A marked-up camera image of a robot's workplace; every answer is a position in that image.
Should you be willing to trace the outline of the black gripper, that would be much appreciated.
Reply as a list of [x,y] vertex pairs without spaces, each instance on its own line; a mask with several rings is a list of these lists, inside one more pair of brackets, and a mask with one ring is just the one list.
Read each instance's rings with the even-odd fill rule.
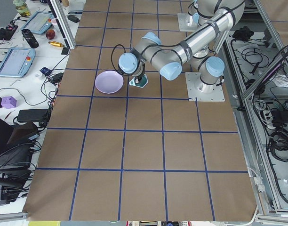
[[140,83],[140,78],[139,77],[143,77],[144,73],[145,73],[145,63],[140,61],[138,63],[138,66],[137,66],[136,70],[133,73],[133,77],[136,77],[135,78],[135,83]]

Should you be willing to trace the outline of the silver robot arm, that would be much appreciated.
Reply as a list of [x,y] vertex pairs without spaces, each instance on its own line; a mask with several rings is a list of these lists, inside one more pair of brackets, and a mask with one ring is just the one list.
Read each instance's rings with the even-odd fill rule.
[[190,5],[188,6],[188,17],[187,17],[187,25],[190,27],[194,27],[198,24],[199,14],[198,14],[198,1],[192,0]]
[[216,84],[224,70],[218,57],[208,56],[209,44],[219,52],[228,32],[239,22],[244,12],[243,0],[194,0],[188,13],[197,27],[193,33],[174,45],[163,45],[158,36],[148,32],[129,52],[124,52],[118,61],[118,72],[132,76],[131,85],[143,87],[145,64],[150,63],[168,81],[176,79],[182,66],[189,63],[200,73],[203,86]]

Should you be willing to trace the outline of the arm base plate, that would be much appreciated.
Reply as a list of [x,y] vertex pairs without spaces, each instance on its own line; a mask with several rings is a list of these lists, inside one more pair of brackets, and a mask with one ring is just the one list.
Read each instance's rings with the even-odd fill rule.
[[224,102],[222,85],[218,85],[220,80],[217,79],[216,84],[207,85],[201,81],[200,75],[199,72],[187,72],[185,74],[188,100],[193,102]]
[[177,14],[179,31],[181,31],[181,32],[193,32],[198,28],[198,25],[196,25],[194,27],[188,26],[187,25],[187,17],[188,17],[188,14],[184,14],[184,13],[178,13]]

